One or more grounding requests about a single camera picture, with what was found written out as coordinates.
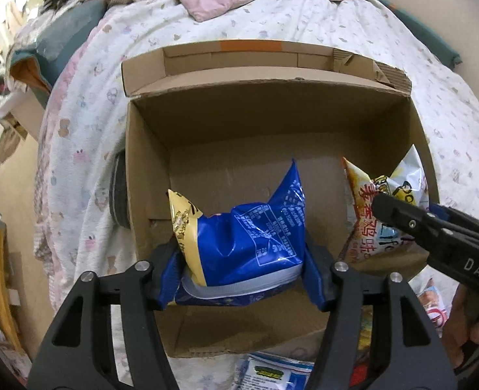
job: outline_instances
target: plastic packaging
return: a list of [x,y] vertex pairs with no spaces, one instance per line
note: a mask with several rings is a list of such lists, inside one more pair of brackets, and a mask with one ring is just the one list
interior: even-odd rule
[[248,305],[286,288],[304,260],[304,192],[295,162],[268,203],[206,217],[169,191],[173,230],[186,259],[176,303]]
[[442,299],[442,294],[434,285],[433,278],[429,279],[426,286],[419,294],[417,294],[417,296],[423,308],[426,310],[429,319],[433,323],[436,332],[442,337],[443,327],[448,320],[448,313],[446,305]]
[[373,216],[371,202],[377,192],[386,192],[415,206],[428,208],[426,176],[415,146],[411,147],[389,177],[381,175],[371,180],[348,160],[343,161],[353,196],[350,203],[353,204],[357,220],[339,258],[348,263],[358,263],[372,255],[410,245],[413,242],[411,236],[383,225]]
[[313,362],[254,353],[240,361],[235,390],[304,390]]

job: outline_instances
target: cardboard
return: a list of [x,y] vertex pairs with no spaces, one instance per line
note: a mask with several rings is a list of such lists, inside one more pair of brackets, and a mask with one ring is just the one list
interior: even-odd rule
[[[345,156],[376,177],[414,143],[438,200],[433,163],[403,72],[356,54],[282,41],[170,46],[123,62],[128,203],[138,258],[173,233],[168,188],[206,215],[267,201],[294,158],[306,226],[336,257],[348,237]],[[418,247],[355,265],[418,273]],[[326,326],[299,284],[244,308],[172,306],[155,314],[170,356],[245,353]]]

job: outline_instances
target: cardboard box flap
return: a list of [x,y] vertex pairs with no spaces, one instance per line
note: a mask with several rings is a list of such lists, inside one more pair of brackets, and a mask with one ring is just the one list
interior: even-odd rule
[[410,81],[400,70],[347,51],[287,41],[226,40],[168,46],[124,61],[124,92],[128,97],[154,92],[150,86],[155,82],[194,71],[259,66],[335,71],[385,84],[408,95],[411,90]]
[[190,72],[158,80],[143,91],[134,104],[167,149],[350,129],[409,99],[367,79],[297,67]]
[[[170,187],[168,171],[169,155],[144,123],[136,108],[128,109],[126,136],[126,183],[128,193],[131,229],[135,236],[136,248],[139,253],[148,253],[149,245],[165,243],[173,234],[171,214],[167,204],[166,191]],[[152,192],[153,189],[165,189],[162,192]],[[165,220],[158,230],[158,224],[152,220]],[[154,243],[152,232],[159,235]]]
[[274,67],[274,66],[249,66],[249,67],[223,67],[203,71],[190,71],[174,76],[166,76],[150,84],[142,86],[137,92],[139,95],[152,95],[175,90],[202,88],[209,85],[226,85],[232,83],[254,83],[274,81],[299,81],[321,82],[332,85],[347,85],[362,88],[378,89],[380,92],[401,95],[407,94],[392,89],[384,84],[371,80],[339,74],[317,69],[304,69],[301,67]]
[[411,95],[412,84],[403,71],[371,58],[334,48],[334,71],[387,84]]
[[180,44],[166,46],[166,57],[190,56],[192,54],[234,52],[234,51],[264,51],[316,54],[318,56],[333,55],[331,46],[294,43],[292,41],[275,41],[270,39],[227,39],[223,41],[204,41],[202,43]]
[[121,73],[126,96],[138,95],[139,90],[147,84],[166,77],[163,49],[160,48],[123,61]]

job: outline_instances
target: metal screw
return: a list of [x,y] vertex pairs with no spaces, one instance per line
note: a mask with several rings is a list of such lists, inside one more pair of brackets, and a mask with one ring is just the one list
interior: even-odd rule
[[93,273],[93,271],[85,271],[81,274],[80,280],[84,281],[85,283],[88,283],[89,281],[92,281],[94,277],[95,274]]
[[401,283],[402,282],[402,275],[399,272],[392,272],[389,275],[389,278],[393,283]]
[[339,272],[346,272],[348,271],[348,269],[350,267],[348,267],[348,264],[342,262],[342,261],[339,261],[339,262],[336,262],[335,265],[334,265],[334,268],[336,271],[339,271]]
[[139,261],[135,264],[135,270],[137,271],[147,271],[149,268],[149,263],[147,261]]

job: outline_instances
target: bed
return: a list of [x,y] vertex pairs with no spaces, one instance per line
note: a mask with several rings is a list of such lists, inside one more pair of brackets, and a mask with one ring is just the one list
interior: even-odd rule
[[38,140],[50,91],[108,6],[108,0],[44,0],[6,54],[11,95],[0,108],[0,120],[11,113]]
[[[220,39],[276,39],[334,46],[404,70],[426,131],[440,203],[479,218],[479,102],[378,0],[254,0],[197,22],[178,0],[142,0],[108,11],[53,86],[40,131],[35,254],[49,276],[57,309],[80,274],[105,276],[135,260],[131,232],[114,224],[110,172],[123,149],[126,106],[123,60],[173,44]],[[434,270],[450,303],[456,283]],[[130,383],[118,311],[113,312],[119,376]],[[320,335],[276,352],[313,358]],[[180,388],[228,388],[237,355],[170,359]]]

